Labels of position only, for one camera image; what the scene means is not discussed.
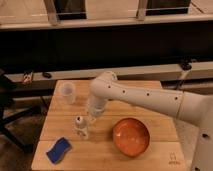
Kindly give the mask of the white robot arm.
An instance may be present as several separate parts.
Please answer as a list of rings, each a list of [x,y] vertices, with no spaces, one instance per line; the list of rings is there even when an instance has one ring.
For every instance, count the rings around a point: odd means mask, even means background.
[[[213,96],[180,90],[126,86],[106,71],[89,84],[86,110],[92,118],[100,117],[108,100],[118,100],[143,107],[197,126],[191,171],[213,171]]]

